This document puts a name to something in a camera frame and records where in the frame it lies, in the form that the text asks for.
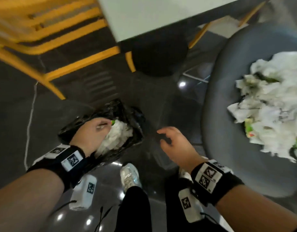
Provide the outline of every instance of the hand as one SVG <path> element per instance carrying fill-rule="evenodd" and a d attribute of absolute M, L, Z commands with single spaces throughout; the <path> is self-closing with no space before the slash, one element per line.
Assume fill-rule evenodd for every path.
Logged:
<path fill-rule="evenodd" d="M 95 118 L 82 125 L 73 136 L 70 145 L 81 148 L 88 157 L 96 151 L 105 136 L 111 130 L 111 121 L 105 118 Z"/>
<path fill-rule="evenodd" d="M 207 159 L 201 157 L 187 138 L 175 127 L 165 127 L 157 130 L 159 134 L 166 134 L 172 143 L 167 144 L 163 139 L 160 140 L 162 150 L 178 166 L 191 173 L 199 164 L 206 162 Z"/>

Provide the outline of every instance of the black plastic bag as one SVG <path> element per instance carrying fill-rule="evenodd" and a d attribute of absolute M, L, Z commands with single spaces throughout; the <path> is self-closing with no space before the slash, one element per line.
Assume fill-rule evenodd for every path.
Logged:
<path fill-rule="evenodd" d="M 115 99 L 103 107 L 96 109 L 91 115 L 84 115 L 78 117 L 70 124 L 63 127 L 58 133 L 58 138 L 62 144 L 69 144 L 77 130 L 89 120 L 97 117 L 103 117 L 110 120 L 119 120 L 133 128 L 133 136 L 129 137 L 122 147 L 118 150 L 110 150 L 109 152 L 95 158 L 94 153 L 88 158 L 88 166 L 85 169 L 85 173 L 94 169 L 95 167 L 110 164 L 119 159 L 123 155 L 123 151 L 127 148 L 140 144 L 143 141 L 143 132 L 141 126 L 145 122 L 143 113 L 135 107 L 125 106 L 120 99 Z"/>

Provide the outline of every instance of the black pants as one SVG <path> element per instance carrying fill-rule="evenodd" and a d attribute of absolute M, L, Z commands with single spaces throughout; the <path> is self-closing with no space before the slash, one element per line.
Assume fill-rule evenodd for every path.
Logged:
<path fill-rule="evenodd" d="M 178 198 L 180 184 L 177 176 L 166 182 L 167 231 L 225 232 L 209 219 L 189 223 Z M 146 193 L 140 187 L 130 187 L 118 209 L 115 232 L 151 232 L 151 208 Z"/>

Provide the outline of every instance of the white tissue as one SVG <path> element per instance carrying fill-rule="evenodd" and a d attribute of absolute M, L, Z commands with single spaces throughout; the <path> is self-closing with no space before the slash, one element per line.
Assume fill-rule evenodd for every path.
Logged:
<path fill-rule="evenodd" d="M 250 75 L 236 81 L 245 96 L 243 101 L 228 106 L 228 110 L 235 123 L 252 118 L 254 136 L 250 142 L 262 144 L 262 152 L 295 162 L 289 150 L 297 138 L 297 52 L 281 52 L 270 61 L 259 59 L 250 71 Z"/>
<path fill-rule="evenodd" d="M 126 123 L 115 120 L 115 124 L 112 126 L 110 132 L 102 141 L 100 147 L 95 153 L 95 156 L 103 155 L 109 150 L 117 150 L 120 148 L 129 137 L 132 137 L 133 130 Z"/>

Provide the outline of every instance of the black wristband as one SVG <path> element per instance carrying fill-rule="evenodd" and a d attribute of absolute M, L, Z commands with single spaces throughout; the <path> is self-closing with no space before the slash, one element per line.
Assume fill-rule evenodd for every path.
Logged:
<path fill-rule="evenodd" d="M 216 160 L 199 164 L 191 172 L 194 191 L 204 205 L 216 203 L 232 188 L 243 185 L 241 179 L 233 175 L 232 170 L 220 165 Z"/>
<path fill-rule="evenodd" d="M 59 145 L 38 160 L 27 172 L 48 169 L 56 173 L 65 185 L 64 192 L 77 185 L 84 175 L 83 170 L 88 163 L 81 148 L 68 145 Z"/>

